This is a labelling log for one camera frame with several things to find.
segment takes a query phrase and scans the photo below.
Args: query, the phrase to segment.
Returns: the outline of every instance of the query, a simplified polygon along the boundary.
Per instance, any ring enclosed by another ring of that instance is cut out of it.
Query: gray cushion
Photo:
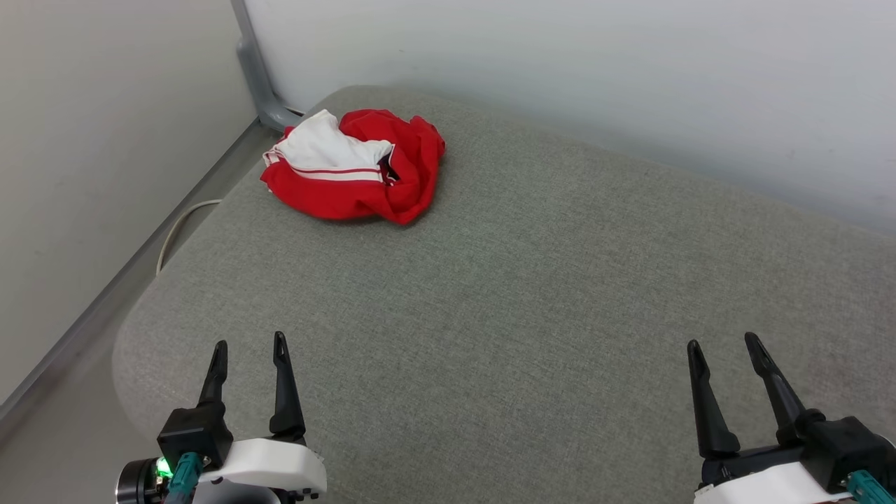
[[[431,96],[351,87],[320,108],[436,125],[432,208],[321,222],[256,167],[118,337],[147,436],[194,403],[220,338],[228,425],[266,434],[282,330],[330,502],[690,501],[688,340],[742,445],[774,440],[745,331],[807,406],[896,437],[892,239]]]

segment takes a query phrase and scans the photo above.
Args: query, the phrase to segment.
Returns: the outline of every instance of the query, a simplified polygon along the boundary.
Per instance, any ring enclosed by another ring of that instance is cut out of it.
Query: white cable
[[[195,212],[196,210],[208,206],[210,204],[218,204],[221,200],[219,199],[210,199],[208,201],[203,201],[197,204],[194,204],[190,208],[187,208],[185,212],[180,214],[180,217],[177,217],[177,220],[174,221],[174,225],[171,226],[171,231],[168,232],[168,236],[165,238],[165,243],[162,243],[162,250],[159,252],[159,262],[156,263],[156,275],[162,271],[162,263],[165,261],[165,255],[168,254],[168,249],[171,248],[171,245],[174,243],[174,238],[177,237],[177,233],[181,228],[184,227],[184,223],[186,222],[186,218],[190,216],[190,213]]]

